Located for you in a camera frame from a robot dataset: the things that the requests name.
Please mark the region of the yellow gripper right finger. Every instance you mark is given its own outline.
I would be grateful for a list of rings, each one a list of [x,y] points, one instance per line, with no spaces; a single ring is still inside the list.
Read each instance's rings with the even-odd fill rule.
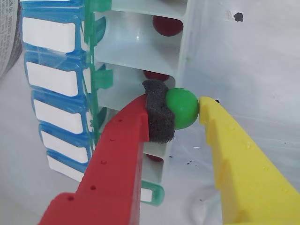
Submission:
[[[300,194],[214,99],[199,99],[225,225],[297,225]]]

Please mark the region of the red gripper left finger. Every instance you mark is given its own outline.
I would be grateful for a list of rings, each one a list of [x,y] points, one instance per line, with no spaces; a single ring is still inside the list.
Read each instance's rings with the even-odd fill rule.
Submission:
[[[145,94],[106,124],[77,191],[56,196],[42,225],[139,224],[143,146],[167,143],[175,132],[168,87],[155,79],[142,84]]]

